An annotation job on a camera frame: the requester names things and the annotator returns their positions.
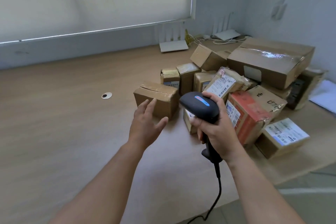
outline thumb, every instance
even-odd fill
[[[156,131],[160,134],[168,123],[168,117],[162,118],[158,124],[155,126]]]
[[[200,130],[202,130],[208,136],[210,136],[213,133],[214,127],[215,127],[215,125],[212,125],[212,124],[206,122],[205,120],[201,120],[201,119],[196,118],[196,117],[191,118],[190,123],[191,123],[191,125],[195,126],[196,128],[199,128]]]

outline hand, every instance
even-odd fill
[[[219,119],[216,124],[210,124],[195,117],[191,119],[191,124],[197,127],[199,140],[204,143],[202,132],[206,133],[214,149],[222,159],[227,161],[232,153],[242,149],[242,146],[226,112],[226,106],[223,99],[206,91],[203,91],[202,94],[217,103],[219,107]]]
[[[146,150],[157,139],[168,122],[168,117],[164,117],[158,124],[153,123],[155,104],[156,98],[150,103],[147,99],[134,112],[128,142],[136,144],[142,150]]]

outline table surface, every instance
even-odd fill
[[[0,71],[0,222],[46,223],[127,141],[133,91],[159,82],[160,69],[190,62],[194,49],[162,54],[155,45]],[[105,92],[113,96],[101,99]],[[313,103],[281,115],[311,139],[272,160],[248,150],[274,184],[336,161],[334,116]],[[180,109],[141,159],[122,223],[173,224],[208,210],[218,181],[203,148]],[[224,162],[220,169],[217,206],[238,199]]]

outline barcode scanner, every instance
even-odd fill
[[[219,108],[217,104],[210,98],[204,97],[200,92],[189,92],[180,98],[181,105],[196,117],[214,124],[218,120]],[[216,175],[219,178],[219,164],[222,158],[212,147],[208,135],[203,132],[203,141],[206,149],[202,151],[202,155],[210,160],[216,169]]]

